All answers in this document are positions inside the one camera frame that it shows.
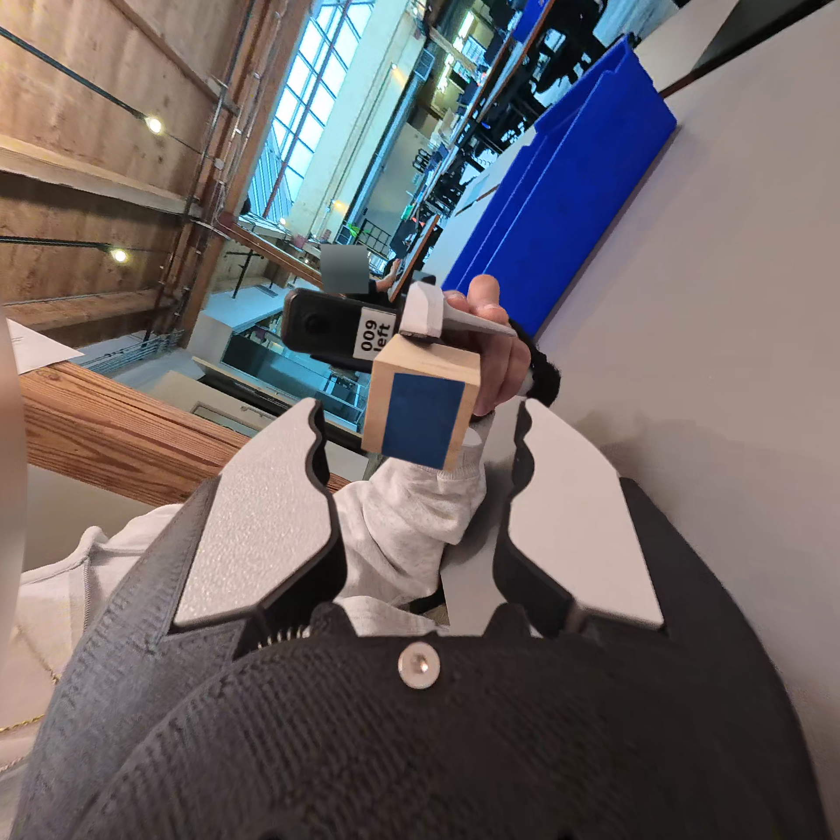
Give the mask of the white printed paper sheet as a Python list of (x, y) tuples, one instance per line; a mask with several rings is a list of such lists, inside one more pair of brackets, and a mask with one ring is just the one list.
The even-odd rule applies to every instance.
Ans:
[(50, 339), (10, 318), (7, 318), (6, 322), (12, 340), (18, 375), (83, 356), (82, 352)]

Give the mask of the person's light grey hoodie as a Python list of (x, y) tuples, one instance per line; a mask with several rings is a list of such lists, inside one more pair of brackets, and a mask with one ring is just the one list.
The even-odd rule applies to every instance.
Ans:
[(65, 559), (21, 575), (1, 676), (2, 812), (14, 809), (39, 720), (81, 636), (181, 508), (153, 509), (112, 537), (91, 527)]

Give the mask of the large skylight window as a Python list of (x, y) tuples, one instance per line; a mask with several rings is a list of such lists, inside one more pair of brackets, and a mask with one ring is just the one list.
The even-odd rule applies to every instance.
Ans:
[(250, 212), (269, 224), (287, 224), (374, 6), (318, 2), (309, 16), (248, 188)]

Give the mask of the blue plastic bin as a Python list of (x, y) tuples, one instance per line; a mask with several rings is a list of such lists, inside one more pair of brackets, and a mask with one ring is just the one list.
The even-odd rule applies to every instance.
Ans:
[(495, 277), (501, 306), (534, 337), (676, 126), (629, 37), (617, 40), (534, 124), (443, 289)]

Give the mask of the wooden cube with blue face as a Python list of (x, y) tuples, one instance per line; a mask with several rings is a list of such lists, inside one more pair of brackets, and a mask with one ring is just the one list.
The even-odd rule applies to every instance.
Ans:
[(373, 362), (361, 446), (452, 472), (480, 389), (480, 356), (395, 336)]

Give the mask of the office desks and chairs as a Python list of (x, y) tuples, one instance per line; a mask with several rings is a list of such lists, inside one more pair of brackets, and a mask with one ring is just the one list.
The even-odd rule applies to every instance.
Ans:
[(455, 66), (455, 114), (446, 117), (433, 149), (419, 151), (418, 185), (403, 212), (386, 266), (406, 258), (433, 216), (439, 224), (490, 164), (531, 129), (538, 117), (591, 69), (607, 47), (648, 28), (654, 2), (482, 2), (491, 38), (477, 73), (461, 81)]

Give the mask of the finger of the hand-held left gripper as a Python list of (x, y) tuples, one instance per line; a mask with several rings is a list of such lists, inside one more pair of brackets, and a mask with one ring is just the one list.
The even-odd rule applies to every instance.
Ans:
[(406, 294), (399, 334), (421, 343), (440, 343), (444, 329), (445, 294), (426, 282), (413, 283)]

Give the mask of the person's left forearm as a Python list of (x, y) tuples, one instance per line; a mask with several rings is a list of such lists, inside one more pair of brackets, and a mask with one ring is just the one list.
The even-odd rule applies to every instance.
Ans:
[(336, 603), (359, 636), (448, 634), (407, 606), (436, 592), (445, 549), (463, 538), (485, 498), (484, 447), (471, 427), (454, 471), (390, 458), (333, 496), (347, 564)]

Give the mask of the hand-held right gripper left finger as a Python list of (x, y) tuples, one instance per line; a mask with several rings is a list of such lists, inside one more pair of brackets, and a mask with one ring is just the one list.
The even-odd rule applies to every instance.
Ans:
[(347, 563), (322, 405), (302, 399), (223, 468), (174, 614), (191, 631), (248, 619), (295, 634), (341, 592)]

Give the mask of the wooden ceiling beam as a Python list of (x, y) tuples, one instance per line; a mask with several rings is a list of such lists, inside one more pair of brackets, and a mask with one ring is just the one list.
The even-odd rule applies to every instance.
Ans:
[(18, 384), (31, 465), (155, 507), (186, 501), (249, 442), (69, 361)]

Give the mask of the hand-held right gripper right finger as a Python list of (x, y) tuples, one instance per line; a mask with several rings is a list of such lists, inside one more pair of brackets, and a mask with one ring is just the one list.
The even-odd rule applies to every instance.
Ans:
[(619, 476), (605, 456), (537, 400), (514, 431), (512, 488), (493, 580), (541, 637), (590, 618), (657, 631), (665, 623)]

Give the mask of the person's left hand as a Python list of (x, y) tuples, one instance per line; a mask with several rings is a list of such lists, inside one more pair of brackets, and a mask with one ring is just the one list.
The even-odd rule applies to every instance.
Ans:
[[(498, 281), (493, 276), (475, 277), (465, 295), (456, 290), (448, 290), (445, 296), (453, 309), (510, 326), (508, 314), (500, 305)], [(484, 417), (492, 413), (500, 404), (506, 403), (521, 390), (528, 376), (531, 353), (529, 347), (517, 335), (448, 331), (444, 333), (444, 341), (479, 354), (480, 386), (474, 406), (474, 417)]]

